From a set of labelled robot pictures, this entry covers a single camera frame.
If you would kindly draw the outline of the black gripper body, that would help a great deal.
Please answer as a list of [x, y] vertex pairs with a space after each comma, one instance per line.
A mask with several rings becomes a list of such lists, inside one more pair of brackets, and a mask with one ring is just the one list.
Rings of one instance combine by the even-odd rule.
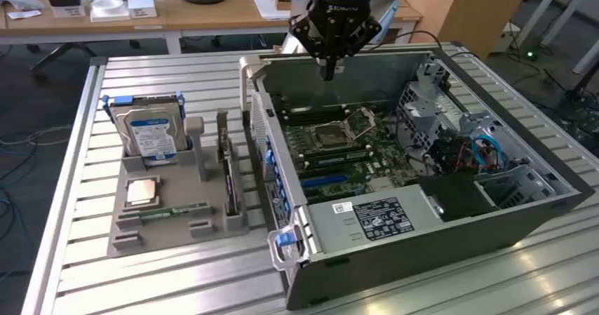
[[311, 0], [308, 18], [315, 35], [323, 38], [328, 58], [328, 26], [331, 18], [356, 18], [363, 21], [371, 15], [371, 0]]

